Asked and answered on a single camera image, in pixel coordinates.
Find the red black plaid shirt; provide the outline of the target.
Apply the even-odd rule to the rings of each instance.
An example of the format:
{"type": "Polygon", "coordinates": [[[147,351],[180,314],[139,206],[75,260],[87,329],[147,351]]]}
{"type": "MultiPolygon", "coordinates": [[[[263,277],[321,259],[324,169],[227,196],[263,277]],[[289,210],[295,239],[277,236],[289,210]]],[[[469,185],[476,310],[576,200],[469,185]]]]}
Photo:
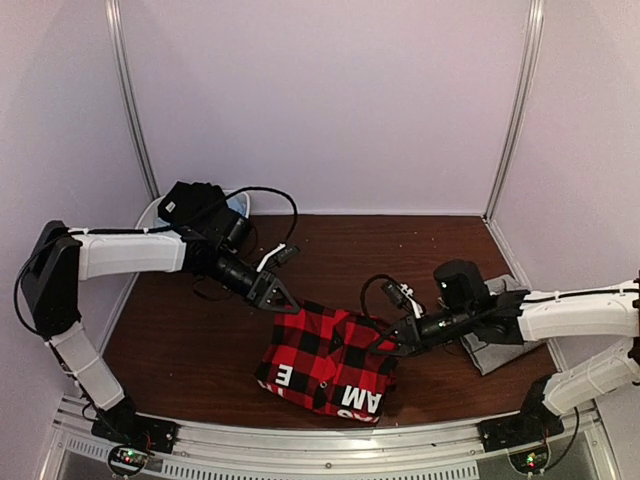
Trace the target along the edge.
{"type": "Polygon", "coordinates": [[[275,316],[271,342],[255,371],[270,393],[316,414],[368,424],[379,421],[395,388],[398,360],[369,348],[384,322],[303,301],[297,313],[275,316]]]}

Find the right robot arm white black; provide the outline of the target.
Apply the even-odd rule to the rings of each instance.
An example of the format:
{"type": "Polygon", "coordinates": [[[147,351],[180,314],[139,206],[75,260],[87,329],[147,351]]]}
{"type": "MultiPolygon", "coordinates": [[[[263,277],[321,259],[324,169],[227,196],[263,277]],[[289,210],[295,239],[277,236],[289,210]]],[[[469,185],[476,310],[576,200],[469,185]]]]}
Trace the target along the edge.
{"type": "Polygon", "coordinates": [[[477,273],[438,273],[440,308],[428,314],[406,284],[385,286],[404,318],[381,331],[375,354],[409,357],[466,334],[486,344],[550,344],[559,371],[535,380],[512,430],[530,442],[561,416],[639,381],[639,282],[579,290],[498,286],[477,273]]]}

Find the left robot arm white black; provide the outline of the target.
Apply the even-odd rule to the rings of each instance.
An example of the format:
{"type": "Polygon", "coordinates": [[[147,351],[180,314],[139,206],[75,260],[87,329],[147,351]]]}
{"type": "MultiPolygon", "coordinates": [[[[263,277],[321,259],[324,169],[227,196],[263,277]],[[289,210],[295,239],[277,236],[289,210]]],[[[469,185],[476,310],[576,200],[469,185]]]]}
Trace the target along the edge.
{"type": "Polygon", "coordinates": [[[111,317],[88,313],[97,302],[85,294],[96,294],[110,277],[189,273],[219,283],[255,309],[296,313],[299,304],[275,270],[298,252],[282,240],[250,264],[189,227],[73,229],[51,220],[17,275],[14,301],[28,309],[17,317],[66,367],[98,421],[121,443],[133,444],[143,436],[143,421],[97,346],[97,322],[111,317]]]}

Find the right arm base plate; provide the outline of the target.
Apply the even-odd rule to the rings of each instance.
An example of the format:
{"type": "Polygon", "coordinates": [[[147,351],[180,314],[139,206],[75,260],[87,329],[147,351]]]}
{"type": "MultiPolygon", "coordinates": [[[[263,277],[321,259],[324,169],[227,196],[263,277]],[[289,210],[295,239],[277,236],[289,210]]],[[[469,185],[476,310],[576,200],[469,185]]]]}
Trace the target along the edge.
{"type": "Polygon", "coordinates": [[[550,436],[564,432],[563,422],[559,418],[541,420],[525,414],[484,420],[477,428],[485,452],[544,443],[550,436]]]}

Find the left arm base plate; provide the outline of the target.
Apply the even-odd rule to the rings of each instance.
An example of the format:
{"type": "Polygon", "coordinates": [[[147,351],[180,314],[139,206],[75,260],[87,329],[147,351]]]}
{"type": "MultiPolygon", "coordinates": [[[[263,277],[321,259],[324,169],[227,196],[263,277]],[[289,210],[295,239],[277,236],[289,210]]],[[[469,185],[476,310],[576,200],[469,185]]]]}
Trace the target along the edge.
{"type": "Polygon", "coordinates": [[[101,413],[91,427],[93,436],[138,450],[170,454],[173,452],[178,424],[137,413],[101,413]]]}

